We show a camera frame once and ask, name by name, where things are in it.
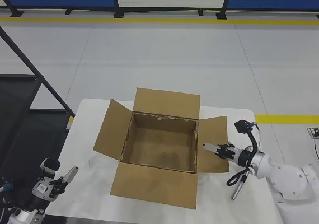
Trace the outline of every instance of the wall outlet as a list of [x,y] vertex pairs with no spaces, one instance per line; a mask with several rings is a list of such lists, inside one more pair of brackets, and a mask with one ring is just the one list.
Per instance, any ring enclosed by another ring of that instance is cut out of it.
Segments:
[[319,136],[316,136],[315,137],[315,129],[317,128],[317,127],[306,127],[307,128],[307,131],[309,132],[309,135],[310,135],[310,137],[312,138],[312,139],[314,139],[314,138],[316,138],[316,139],[319,139]]

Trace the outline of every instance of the white table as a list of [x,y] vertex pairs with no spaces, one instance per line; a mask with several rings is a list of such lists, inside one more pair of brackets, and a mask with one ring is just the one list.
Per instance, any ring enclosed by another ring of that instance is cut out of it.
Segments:
[[[92,150],[109,102],[82,100],[59,158],[57,178],[73,166],[78,166],[79,172],[46,214],[129,223],[280,223],[265,179],[250,176],[237,199],[231,200],[235,186],[226,186],[226,181],[236,172],[234,165],[227,174],[198,175],[196,210],[110,195],[118,162]],[[120,103],[133,107],[133,101]],[[252,111],[200,108],[200,119],[215,116],[227,116],[228,139],[235,146],[251,145],[247,135],[237,133],[234,122],[254,121]]]

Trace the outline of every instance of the box flap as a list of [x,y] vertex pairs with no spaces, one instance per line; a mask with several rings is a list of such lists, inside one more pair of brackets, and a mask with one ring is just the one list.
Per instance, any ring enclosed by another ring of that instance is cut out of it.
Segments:
[[131,115],[132,111],[111,99],[93,150],[118,160],[122,153]]
[[137,88],[133,111],[198,119],[199,108],[199,95]]
[[199,120],[197,172],[228,172],[229,163],[203,148],[203,143],[227,144],[227,117]]
[[195,209],[197,174],[120,162],[111,195]]

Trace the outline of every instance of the cardboard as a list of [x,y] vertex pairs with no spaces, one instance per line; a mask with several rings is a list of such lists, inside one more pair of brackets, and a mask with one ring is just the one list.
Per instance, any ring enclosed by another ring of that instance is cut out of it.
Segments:
[[127,136],[131,115],[132,111],[111,99],[93,150],[118,160]]
[[120,162],[111,195],[195,209],[197,175]]
[[111,100],[94,150],[118,159],[111,195],[196,208],[197,173],[228,172],[203,149],[226,144],[227,118],[199,120],[200,97],[137,89],[134,111]]
[[199,119],[200,96],[137,88],[133,111]]

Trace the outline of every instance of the blue wall panel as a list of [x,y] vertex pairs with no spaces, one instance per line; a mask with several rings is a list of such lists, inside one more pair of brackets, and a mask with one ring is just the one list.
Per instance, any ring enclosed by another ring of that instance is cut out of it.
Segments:
[[10,0],[13,6],[113,7],[113,0]]
[[319,0],[229,0],[228,8],[319,9]]

